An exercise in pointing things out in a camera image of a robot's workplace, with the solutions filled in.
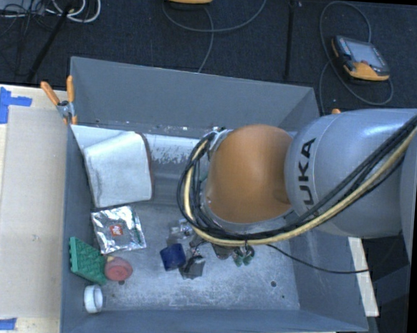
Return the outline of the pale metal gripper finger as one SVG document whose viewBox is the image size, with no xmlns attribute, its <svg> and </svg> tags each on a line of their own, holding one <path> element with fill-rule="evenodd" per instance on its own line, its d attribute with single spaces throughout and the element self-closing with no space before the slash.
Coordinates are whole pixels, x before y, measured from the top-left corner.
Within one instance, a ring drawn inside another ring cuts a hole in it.
<svg viewBox="0 0 417 333">
<path fill-rule="evenodd" d="M 168 242 L 172 245 L 174 243 L 181 243 L 190 241 L 194 235 L 194 230 L 191 224 L 186 219 L 177 219 L 168 224 Z"/>
<path fill-rule="evenodd" d="M 192 256 L 181 267 L 180 274 L 184 279 L 196 279 L 203 275 L 205 259 L 202 256 Z"/>
</svg>

